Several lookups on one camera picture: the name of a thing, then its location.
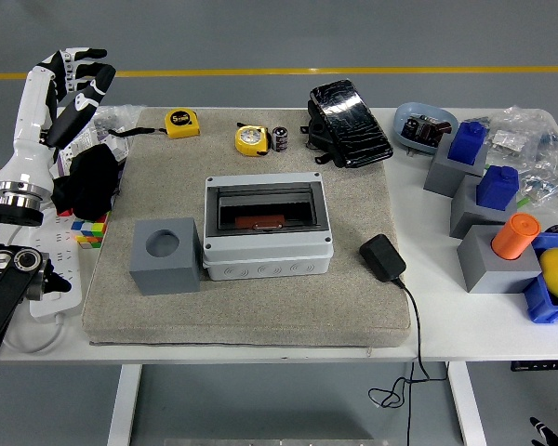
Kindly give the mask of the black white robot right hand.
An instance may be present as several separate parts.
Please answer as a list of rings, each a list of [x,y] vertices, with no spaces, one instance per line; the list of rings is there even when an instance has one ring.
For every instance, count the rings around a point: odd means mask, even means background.
[[[529,418],[530,424],[539,433],[544,442],[532,439],[533,446],[558,446],[558,435],[554,433],[547,425],[538,420],[536,417]]]

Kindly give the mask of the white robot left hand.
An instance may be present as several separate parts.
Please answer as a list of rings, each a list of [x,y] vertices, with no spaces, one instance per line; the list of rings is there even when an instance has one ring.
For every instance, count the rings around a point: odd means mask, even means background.
[[[70,144],[95,114],[116,70],[107,51],[73,47],[56,51],[27,74],[13,138],[13,155],[0,170],[0,185],[23,183],[52,189],[56,151]]]

